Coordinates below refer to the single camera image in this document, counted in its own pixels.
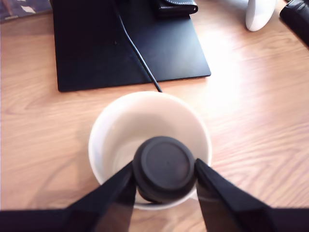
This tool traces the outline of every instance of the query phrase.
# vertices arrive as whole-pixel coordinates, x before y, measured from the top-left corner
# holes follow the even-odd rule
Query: black mouse pad
[[[60,92],[151,82],[110,1],[53,0]],[[146,0],[124,0],[118,6],[158,81],[211,74],[189,16],[157,18]]]

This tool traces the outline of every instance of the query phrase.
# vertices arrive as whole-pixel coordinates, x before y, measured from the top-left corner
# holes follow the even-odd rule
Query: black lid
[[[185,196],[195,183],[195,159],[181,142],[170,137],[145,141],[133,159],[133,171],[143,198],[171,202]]]

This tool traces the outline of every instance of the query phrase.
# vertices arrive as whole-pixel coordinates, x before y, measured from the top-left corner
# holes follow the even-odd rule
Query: wooden table
[[[192,19],[212,75],[161,83],[205,120],[213,168],[271,206],[309,206],[309,50],[279,20],[258,32],[247,1],[199,0]],[[59,93],[51,14],[1,25],[1,208],[64,207],[98,186],[87,153],[96,117],[152,84]],[[204,231],[197,201],[135,210],[131,231]]]

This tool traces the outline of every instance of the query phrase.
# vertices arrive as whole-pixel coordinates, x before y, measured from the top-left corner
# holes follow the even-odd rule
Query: black cable
[[[125,25],[124,23],[122,22],[122,19],[121,19],[121,16],[119,14],[119,11],[118,11],[118,7],[116,5],[116,2],[115,0],[112,0],[112,4],[114,6],[114,9],[115,9],[115,12],[116,12],[116,15],[119,19],[119,22],[122,26],[122,29],[126,35],[126,38],[129,40],[129,43],[131,45],[131,47],[133,48],[136,56],[138,57],[138,59],[140,60],[141,64],[143,65],[144,69],[146,70],[147,74],[149,75],[150,79],[152,80],[154,86],[156,87],[156,89],[159,91],[159,92],[162,92],[162,89],[160,88],[159,84],[157,83],[154,75],[152,74],[152,72],[150,71],[150,69],[148,68],[146,62],[144,61],[143,57],[141,56],[140,52],[138,51],[137,47],[134,45],[133,41],[131,40],[130,36],[128,35],[127,31],[126,31],[126,28],[125,28]]]

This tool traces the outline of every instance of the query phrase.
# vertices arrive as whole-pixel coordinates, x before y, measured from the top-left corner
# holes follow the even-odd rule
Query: white cup
[[[204,122],[180,99],[144,91],[118,98],[108,105],[92,127],[88,152],[92,171],[102,185],[133,160],[147,139],[168,136],[186,145],[193,156],[210,165],[211,141]],[[194,187],[185,197],[164,204],[149,204],[138,193],[134,207],[159,210],[196,198]]]

